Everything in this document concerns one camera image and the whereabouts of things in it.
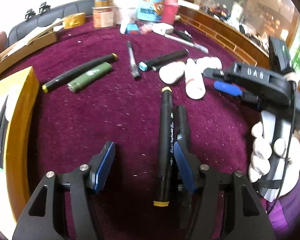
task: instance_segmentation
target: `yellow marker end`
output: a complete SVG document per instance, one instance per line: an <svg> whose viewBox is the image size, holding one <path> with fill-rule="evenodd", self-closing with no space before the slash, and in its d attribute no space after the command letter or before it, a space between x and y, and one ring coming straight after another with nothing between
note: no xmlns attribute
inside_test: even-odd
<svg viewBox="0 0 300 240"><path fill-rule="evenodd" d="M114 60L117 60L117 59L118 59L117 54L112 53L112 55L114 56Z"/></svg>
<svg viewBox="0 0 300 240"><path fill-rule="evenodd" d="M45 93L48 93L48 92L49 92L46 85L43 85L43 86L42 86L42 90L43 90L43 92L45 92Z"/></svg>
<svg viewBox="0 0 300 240"><path fill-rule="evenodd" d="M157 207L167 207L169 205L169 201L168 202L154 201L153 205Z"/></svg>
<svg viewBox="0 0 300 240"><path fill-rule="evenodd" d="M170 92L172 92L172 90L171 90L170 87L165 87L165 88L163 88L163 89L161 90L161 92L163 93L163 92L165 92L166 90L169 90Z"/></svg>

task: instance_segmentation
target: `blue label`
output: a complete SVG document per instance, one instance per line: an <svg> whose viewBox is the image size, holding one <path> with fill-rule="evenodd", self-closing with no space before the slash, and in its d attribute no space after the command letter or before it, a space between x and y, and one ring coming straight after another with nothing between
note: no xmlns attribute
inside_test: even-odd
<svg viewBox="0 0 300 240"><path fill-rule="evenodd" d="M139 0L138 19L160 22L164 0Z"/></svg>

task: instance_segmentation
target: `hand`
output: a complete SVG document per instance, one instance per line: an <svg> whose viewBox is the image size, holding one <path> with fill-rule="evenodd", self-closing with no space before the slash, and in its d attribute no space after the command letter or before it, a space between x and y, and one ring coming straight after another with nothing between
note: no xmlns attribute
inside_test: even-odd
<svg viewBox="0 0 300 240"><path fill-rule="evenodd" d="M253 152L249 165L249 179L255 182L270 171L268 159L272 154L271 146L263 139L263 125L261 122L255 124L251 129L251 134L255 137L253 142ZM281 158L286 156L288 141L283 138L277 139L274 143L274 152ZM297 138L292 137L288 156L288 166L283 182L280 196L289 193L297 184L300 172L300 143Z"/></svg>

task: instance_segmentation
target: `black cable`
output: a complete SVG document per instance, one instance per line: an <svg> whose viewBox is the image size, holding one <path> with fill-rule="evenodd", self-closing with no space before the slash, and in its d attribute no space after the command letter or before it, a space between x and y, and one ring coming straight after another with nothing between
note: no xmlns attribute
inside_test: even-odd
<svg viewBox="0 0 300 240"><path fill-rule="evenodd" d="M279 196L280 196L280 193L282 190L282 186L283 186L283 182L284 182L284 178L286 177L286 171L287 171L287 167L288 167L288 154L289 154L292 135L294 132L294 120L296 117L296 89L297 89L297 84L294 81L291 81L291 104L293 105L293 110L292 110L292 120L291 120L290 135L289 135L289 141L288 141L288 147L287 147L287 154L286 154L286 157L284 160L283 174L282 174L282 179L281 179L278 195L277 195L276 199L274 200L274 204L272 205L269 212L267 213L268 215L272 212L272 210L274 209L274 207L279 199Z"/></svg>

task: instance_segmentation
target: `silver screw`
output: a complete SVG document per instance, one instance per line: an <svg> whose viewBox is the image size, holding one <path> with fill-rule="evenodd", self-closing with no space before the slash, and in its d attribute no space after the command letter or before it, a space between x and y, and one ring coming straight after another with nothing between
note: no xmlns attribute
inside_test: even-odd
<svg viewBox="0 0 300 240"><path fill-rule="evenodd" d="M82 164L82 165L80 166L80 170L81 170L81 171L86 171L88 168L89 168L89 165L87 165L87 164Z"/></svg>
<svg viewBox="0 0 300 240"><path fill-rule="evenodd" d="M200 165L200 169L203 170L203 171L207 171L209 169L209 165L207 165L207 164L201 164Z"/></svg>
<svg viewBox="0 0 300 240"><path fill-rule="evenodd" d="M46 174L46 176L48 178L52 178L54 176L54 172L53 171L48 171L47 174Z"/></svg>
<svg viewBox="0 0 300 240"><path fill-rule="evenodd" d="M235 171L234 174L238 177L242 177L243 176L243 173L242 171Z"/></svg>

